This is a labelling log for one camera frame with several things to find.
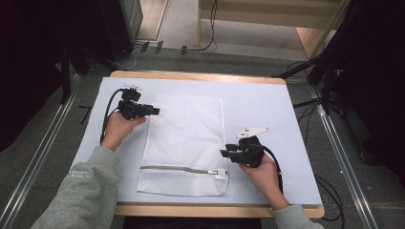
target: wooden table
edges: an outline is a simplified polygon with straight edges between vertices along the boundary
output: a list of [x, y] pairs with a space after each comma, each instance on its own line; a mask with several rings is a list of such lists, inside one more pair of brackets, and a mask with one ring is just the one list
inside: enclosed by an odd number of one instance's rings
[[[202, 19], [210, 19], [214, 0], [199, 0], [197, 44]], [[350, 0], [219, 0], [216, 20], [296, 27], [308, 58], [337, 29]]]
[[[202, 73], [162, 73], [162, 72], [113, 72], [111, 77], [148, 78], [173, 80], [203, 80], [220, 82], [286, 84], [280, 78], [248, 77], [223, 74]], [[304, 205], [310, 218], [321, 218], [325, 214], [324, 206]], [[246, 206], [238, 204], [157, 204], [157, 203], [118, 203], [116, 215], [155, 216], [155, 217], [205, 217], [205, 218], [272, 218], [273, 212], [268, 206]]]

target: gray sweatshirt sleeve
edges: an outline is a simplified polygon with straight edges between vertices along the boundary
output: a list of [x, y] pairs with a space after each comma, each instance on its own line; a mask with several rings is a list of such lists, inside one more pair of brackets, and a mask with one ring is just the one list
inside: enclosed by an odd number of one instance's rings
[[117, 205], [119, 158], [96, 147], [63, 179], [56, 197], [32, 228], [110, 228]]
[[302, 205], [290, 205], [274, 212], [277, 228], [279, 229], [322, 229], [319, 223], [314, 223], [304, 212]]

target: white fabric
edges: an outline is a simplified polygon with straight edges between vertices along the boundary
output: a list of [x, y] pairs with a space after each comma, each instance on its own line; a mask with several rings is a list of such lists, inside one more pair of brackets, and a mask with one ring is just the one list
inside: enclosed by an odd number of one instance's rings
[[[228, 167], [224, 105], [220, 98], [155, 95], [138, 191], [173, 196], [214, 196], [226, 191]], [[204, 174], [226, 170], [224, 176]]]

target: finger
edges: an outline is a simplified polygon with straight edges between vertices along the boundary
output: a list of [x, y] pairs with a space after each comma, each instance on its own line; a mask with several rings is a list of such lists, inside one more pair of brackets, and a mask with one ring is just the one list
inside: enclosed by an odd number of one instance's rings
[[145, 121], [146, 121], [146, 117], [140, 117], [140, 118], [136, 118], [136, 119], [132, 120], [131, 122], [132, 122], [133, 126], [136, 127], [136, 126], [144, 123]]

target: hand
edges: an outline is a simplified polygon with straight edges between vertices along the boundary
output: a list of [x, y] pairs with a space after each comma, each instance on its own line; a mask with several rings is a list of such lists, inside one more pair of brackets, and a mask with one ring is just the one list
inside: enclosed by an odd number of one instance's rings
[[146, 117], [136, 117], [133, 120], [127, 120], [119, 112], [113, 112], [105, 129], [105, 137], [101, 142], [101, 146], [115, 152], [122, 140], [128, 136], [132, 130], [146, 121]]
[[263, 156], [262, 163], [257, 168], [251, 168], [244, 164], [239, 164], [239, 167], [250, 176], [274, 211], [289, 206], [279, 188], [276, 163], [267, 155]]

